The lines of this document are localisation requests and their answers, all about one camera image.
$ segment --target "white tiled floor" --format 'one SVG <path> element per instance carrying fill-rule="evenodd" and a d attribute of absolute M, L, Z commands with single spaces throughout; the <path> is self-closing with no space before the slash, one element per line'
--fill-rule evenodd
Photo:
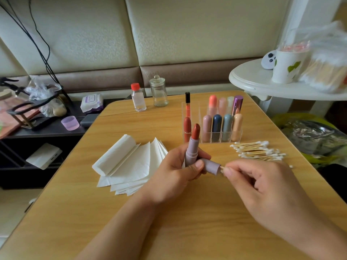
<path fill-rule="evenodd" d="M 42 189 L 2 190 L 0 188 L 0 248 L 9 237 L 29 206 Z"/>

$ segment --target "person's left hand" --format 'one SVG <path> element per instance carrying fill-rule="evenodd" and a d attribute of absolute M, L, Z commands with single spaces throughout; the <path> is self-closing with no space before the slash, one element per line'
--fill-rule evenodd
<path fill-rule="evenodd" d="M 197 160 L 194 164 L 182 169 L 187 148 L 188 143 L 169 151 L 151 179 L 137 193 L 148 197 L 154 203 L 163 203 L 179 196 L 189 181 L 205 174 L 206 171 L 203 171 L 205 165 L 202 160 Z M 211 156 L 198 149 L 198 158 L 211 159 Z"/>

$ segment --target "purple cup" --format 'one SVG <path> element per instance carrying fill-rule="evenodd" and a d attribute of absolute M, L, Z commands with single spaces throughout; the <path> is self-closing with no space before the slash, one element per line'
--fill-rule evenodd
<path fill-rule="evenodd" d="M 61 123 L 64 125 L 64 127 L 67 130 L 75 130 L 80 126 L 75 116 L 69 116 L 69 117 L 63 118 L 61 120 Z"/>

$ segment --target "forearm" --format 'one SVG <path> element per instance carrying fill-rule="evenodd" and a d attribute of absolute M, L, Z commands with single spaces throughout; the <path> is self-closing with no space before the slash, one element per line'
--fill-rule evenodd
<path fill-rule="evenodd" d="M 314 260 L 347 260 L 347 233 L 327 219 L 298 248 Z"/>
<path fill-rule="evenodd" d="M 75 260 L 137 259 L 157 209 L 141 192 L 136 193 Z"/>

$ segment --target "panda figurine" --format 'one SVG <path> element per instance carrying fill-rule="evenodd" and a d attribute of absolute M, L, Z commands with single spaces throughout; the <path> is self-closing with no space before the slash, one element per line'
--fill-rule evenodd
<path fill-rule="evenodd" d="M 275 67 L 276 50 L 268 52 L 261 60 L 261 66 L 265 69 L 273 69 Z"/>

